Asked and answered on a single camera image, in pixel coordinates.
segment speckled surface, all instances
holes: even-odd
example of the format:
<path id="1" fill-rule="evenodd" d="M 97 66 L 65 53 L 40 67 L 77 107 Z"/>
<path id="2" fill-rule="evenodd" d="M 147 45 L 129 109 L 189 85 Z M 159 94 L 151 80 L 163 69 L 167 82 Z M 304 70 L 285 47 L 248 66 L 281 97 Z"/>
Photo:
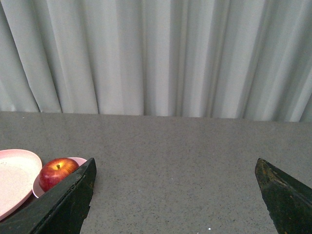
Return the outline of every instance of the speckled surface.
<path id="1" fill-rule="evenodd" d="M 312 187 L 312 124 L 0 112 L 0 150 L 94 157 L 82 234 L 277 233 L 254 167 Z"/>

